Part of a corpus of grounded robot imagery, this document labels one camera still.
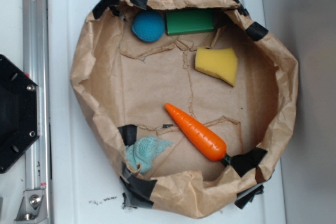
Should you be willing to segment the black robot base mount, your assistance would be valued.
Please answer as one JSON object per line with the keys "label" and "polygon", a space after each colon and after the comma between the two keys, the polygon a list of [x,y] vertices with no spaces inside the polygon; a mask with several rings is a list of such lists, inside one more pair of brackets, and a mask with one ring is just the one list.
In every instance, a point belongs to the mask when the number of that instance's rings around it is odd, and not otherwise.
{"label": "black robot base mount", "polygon": [[39,137],[38,85],[1,55],[1,173],[21,158]]}

